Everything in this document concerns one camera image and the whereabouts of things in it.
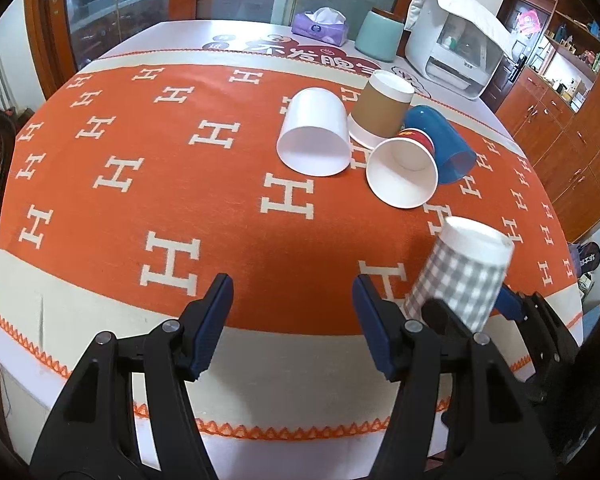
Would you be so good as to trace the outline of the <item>grey checked paper cup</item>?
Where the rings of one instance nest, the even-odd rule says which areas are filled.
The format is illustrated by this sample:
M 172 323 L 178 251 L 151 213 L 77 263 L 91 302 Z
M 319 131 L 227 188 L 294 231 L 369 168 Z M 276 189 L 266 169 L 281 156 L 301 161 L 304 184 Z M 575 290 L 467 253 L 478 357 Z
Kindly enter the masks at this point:
M 406 298 L 404 313 L 420 321 L 424 303 L 441 299 L 468 330 L 480 332 L 494 308 L 514 249 L 508 236 L 484 223 L 446 218 Z

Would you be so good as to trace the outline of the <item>red paper cup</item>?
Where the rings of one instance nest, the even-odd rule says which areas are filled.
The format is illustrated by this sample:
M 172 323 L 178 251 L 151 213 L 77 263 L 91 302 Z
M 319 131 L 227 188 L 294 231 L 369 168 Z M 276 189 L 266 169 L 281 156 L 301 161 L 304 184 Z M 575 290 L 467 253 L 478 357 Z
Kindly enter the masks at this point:
M 399 209 L 420 207 L 439 183 L 434 142 L 420 129 L 405 128 L 373 149 L 365 175 L 370 190 L 382 202 Z

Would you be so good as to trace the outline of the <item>blue plastic cup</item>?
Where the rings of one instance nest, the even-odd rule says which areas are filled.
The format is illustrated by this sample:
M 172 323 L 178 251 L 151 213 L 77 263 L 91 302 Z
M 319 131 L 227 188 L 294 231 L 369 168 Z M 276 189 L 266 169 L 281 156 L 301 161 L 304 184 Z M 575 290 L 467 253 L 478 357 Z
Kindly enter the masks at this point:
M 437 110 L 427 105 L 412 106 L 404 115 L 406 128 L 422 130 L 434 144 L 440 184 L 467 177 L 477 162 L 477 154 L 460 133 Z

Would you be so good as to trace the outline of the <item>brown sleeve paper cup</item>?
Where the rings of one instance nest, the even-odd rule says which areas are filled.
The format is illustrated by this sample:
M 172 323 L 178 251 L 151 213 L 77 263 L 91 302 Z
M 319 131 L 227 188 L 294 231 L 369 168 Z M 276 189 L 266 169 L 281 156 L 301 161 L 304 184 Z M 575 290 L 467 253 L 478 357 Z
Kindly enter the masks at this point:
M 368 150 L 393 138 L 402 129 L 414 95 L 415 88 L 407 80 L 388 70 L 375 70 L 348 116 L 350 137 Z

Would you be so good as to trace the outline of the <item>white plastic cup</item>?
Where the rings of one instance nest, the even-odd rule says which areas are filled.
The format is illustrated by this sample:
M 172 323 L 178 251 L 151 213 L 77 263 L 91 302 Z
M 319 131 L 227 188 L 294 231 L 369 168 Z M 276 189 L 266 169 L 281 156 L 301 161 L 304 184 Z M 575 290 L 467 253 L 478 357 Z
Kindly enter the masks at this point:
M 305 88 L 287 106 L 276 143 L 280 161 L 309 177 L 330 177 L 349 166 L 347 112 L 324 88 Z

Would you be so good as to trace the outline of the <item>orange H-pattern table cloth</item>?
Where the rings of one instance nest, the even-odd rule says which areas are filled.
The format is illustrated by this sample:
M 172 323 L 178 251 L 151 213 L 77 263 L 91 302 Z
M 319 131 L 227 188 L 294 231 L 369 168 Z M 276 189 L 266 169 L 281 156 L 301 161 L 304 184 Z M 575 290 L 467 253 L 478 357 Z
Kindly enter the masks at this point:
M 325 89 L 351 107 L 355 73 L 256 54 L 144 52 L 94 62 L 19 133 L 0 227 L 0 362 L 53 404 L 101 330 L 145 333 L 233 278 L 211 367 L 189 390 L 199 428 L 233 440 L 332 440 L 386 429 L 380 376 L 351 304 L 367 274 L 403 302 L 447 216 L 515 244 L 507 284 L 540 292 L 574 336 L 582 313 L 540 180 L 482 122 L 452 113 L 477 151 L 460 182 L 393 208 L 367 156 L 312 178 L 277 157 L 287 103 Z

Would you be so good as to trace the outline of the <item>wooden cabinet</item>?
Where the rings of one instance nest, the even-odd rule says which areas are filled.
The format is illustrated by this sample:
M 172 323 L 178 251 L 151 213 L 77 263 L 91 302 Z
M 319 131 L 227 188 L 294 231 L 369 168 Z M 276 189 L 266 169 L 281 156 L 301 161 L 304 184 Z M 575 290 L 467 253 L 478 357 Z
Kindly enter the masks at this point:
M 504 0 L 496 16 L 513 55 L 481 97 L 575 242 L 600 224 L 600 26 L 581 0 Z

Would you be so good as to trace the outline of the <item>white countertop appliance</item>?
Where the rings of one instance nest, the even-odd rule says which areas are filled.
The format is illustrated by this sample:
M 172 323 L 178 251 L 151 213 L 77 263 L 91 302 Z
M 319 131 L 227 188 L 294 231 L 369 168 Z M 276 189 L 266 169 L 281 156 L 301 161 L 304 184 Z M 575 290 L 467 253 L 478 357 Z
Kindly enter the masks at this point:
M 425 6 L 405 47 L 422 76 L 475 100 L 490 84 L 505 52 L 475 24 L 437 6 Z

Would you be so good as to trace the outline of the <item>mint green canister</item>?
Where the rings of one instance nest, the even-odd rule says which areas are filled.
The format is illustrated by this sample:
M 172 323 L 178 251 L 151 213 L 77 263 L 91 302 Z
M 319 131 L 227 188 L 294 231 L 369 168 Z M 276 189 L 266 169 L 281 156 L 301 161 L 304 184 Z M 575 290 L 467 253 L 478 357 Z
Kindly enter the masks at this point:
M 371 8 L 358 31 L 354 46 L 370 58 L 389 63 L 396 57 L 403 32 L 404 21 L 399 15 Z

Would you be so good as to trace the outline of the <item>white cloth cover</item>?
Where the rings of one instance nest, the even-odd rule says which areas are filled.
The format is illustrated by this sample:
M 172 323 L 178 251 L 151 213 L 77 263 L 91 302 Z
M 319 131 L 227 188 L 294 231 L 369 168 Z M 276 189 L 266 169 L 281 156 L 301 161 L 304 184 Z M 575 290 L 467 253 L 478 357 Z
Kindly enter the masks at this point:
M 411 0 L 407 9 L 404 29 L 412 32 L 420 16 L 424 13 L 427 0 Z M 510 32 L 485 6 L 477 0 L 434 0 L 443 11 L 464 18 L 474 24 L 493 42 L 495 42 L 508 58 L 512 53 L 513 39 Z

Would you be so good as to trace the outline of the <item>purple tissue box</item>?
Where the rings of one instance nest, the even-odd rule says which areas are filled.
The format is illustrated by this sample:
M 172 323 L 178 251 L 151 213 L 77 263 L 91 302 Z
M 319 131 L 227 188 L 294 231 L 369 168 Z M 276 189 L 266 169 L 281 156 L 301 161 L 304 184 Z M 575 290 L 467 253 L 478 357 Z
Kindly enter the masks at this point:
M 314 12 L 296 14 L 291 22 L 291 31 L 295 35 L 341 47 L 348 40 L 349 24 L 342 13 L 323 6 Z

